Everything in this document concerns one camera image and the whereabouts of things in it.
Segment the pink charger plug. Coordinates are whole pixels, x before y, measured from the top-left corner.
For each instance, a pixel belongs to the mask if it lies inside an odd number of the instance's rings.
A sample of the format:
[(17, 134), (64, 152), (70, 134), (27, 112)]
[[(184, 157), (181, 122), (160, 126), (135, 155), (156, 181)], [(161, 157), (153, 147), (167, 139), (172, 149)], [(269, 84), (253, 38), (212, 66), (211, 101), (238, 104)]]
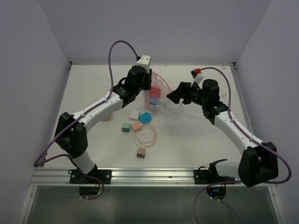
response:
[(134, 132), (138, 132), (138, 131), (140, 131), (140, 130), (141, 130), (141, 124), (138, 123), (138, 122), (133, 123), (133, 124), (132, 124), (132, 129), (133, 129)]

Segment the white charger plug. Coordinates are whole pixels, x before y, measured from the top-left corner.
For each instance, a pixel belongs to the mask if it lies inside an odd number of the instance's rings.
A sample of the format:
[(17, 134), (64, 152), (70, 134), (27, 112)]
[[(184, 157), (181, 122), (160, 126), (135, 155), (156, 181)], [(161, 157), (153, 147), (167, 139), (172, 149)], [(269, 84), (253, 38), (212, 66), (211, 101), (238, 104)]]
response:
[(138, 121), (138, 119), (139, 119), (139, 115), (140, 115), (140, 111), (139, 111), (139, 110), (131, 110), (131, 111), (129, 112), (128, 119), (129, 119), (129, 120)]

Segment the beige cube socket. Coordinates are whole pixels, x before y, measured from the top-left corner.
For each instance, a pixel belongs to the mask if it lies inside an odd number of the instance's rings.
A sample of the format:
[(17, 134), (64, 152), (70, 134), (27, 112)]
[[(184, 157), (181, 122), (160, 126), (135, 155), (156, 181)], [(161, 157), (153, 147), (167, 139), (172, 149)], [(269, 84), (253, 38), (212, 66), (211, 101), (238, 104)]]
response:
[(110, 121), (113, 118), (113, 114), (109, 114), (108, 116), (106, 116), (105, 118), (102, 119), (102, 121)]

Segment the light blue small plug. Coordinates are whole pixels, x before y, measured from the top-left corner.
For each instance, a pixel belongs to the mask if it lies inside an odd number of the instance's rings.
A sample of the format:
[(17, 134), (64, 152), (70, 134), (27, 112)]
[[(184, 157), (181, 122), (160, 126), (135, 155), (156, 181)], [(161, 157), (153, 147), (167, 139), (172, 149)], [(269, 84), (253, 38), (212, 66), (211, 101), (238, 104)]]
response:
[(158, 98), (150, 98), (149, 99), (149, 104), (154, 105), (154, 106), (158, 106), (159, 105), (159, 99)]

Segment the blue square charger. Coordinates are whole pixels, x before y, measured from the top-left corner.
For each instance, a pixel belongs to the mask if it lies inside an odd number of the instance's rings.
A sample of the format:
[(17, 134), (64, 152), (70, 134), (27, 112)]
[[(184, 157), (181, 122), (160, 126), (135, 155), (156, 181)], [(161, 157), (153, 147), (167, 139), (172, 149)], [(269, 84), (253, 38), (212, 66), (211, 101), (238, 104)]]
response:
[(142, 124), (147, 124), (152, 121), (152, 116), (148, 112), (145, 112), (141, 114), (138, 119)]

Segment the pink square charger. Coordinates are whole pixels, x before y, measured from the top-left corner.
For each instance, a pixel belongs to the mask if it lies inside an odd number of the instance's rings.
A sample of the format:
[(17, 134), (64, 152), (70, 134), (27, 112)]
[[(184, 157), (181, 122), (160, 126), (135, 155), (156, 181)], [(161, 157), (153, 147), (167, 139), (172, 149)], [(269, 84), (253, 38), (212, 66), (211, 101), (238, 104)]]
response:
[(150, 97), (159, 99), (161, 97), (162, 91), (160, 86), (152, 85), (150, 89)]

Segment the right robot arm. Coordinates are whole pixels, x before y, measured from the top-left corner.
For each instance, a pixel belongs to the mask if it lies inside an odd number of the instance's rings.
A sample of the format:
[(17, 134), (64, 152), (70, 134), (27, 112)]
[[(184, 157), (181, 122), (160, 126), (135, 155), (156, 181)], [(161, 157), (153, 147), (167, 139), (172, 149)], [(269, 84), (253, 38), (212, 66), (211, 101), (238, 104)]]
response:
[(243, 133), (237, 128), (235, 117), (229, 115), (228, 107), (220, 101), (218, 82), (207, 79), (202, 87), (181, 82), (167, 98), (173, 103), (198, 104), (203, 114), (213, 125), (222, 130), (241, 153), (240, 159), (221, 159), (210, 163), (208, 178), (213, 183), (240, 179), (247, 187), (275, 179), (278, 176), (277, 151), (271, 142), (264, 143), (249, 131)]

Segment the green plug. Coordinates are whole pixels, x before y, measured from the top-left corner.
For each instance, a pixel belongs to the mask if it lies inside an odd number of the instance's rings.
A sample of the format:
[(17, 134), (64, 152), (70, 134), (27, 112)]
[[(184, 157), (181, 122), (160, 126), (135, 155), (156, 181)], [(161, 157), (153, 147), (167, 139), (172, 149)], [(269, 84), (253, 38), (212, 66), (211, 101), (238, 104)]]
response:
[(123, 123), (121, 126), (121, 131), (123, 133), (129, 133), (131, 129), (131, 124), (130, 123)]

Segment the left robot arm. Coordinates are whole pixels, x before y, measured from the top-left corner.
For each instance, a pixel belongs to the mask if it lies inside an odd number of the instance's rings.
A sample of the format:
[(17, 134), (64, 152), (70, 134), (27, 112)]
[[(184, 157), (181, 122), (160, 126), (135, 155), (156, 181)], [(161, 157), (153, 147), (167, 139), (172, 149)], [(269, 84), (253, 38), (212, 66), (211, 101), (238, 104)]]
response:
[(149, 90), (151, 73), (148, 65), (134, 65), (122, 79), (124, 83), (113, 86), (102, 99), (74, 114), (60, 115), (54, 141), (81, 170), (80, 177), (86, 183), (97, 178), (96, 165), (87, 152), (87, 133), (105, 117), (133, 102), (142, 90)]

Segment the pink power strip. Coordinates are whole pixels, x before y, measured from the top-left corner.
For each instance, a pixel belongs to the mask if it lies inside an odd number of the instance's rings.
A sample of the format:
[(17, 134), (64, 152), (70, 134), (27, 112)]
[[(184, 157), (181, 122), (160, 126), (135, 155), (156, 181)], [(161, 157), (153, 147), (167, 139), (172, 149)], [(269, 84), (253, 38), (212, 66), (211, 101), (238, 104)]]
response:
[(144, 109), (150, 109), (150, 90), (144, 91)]

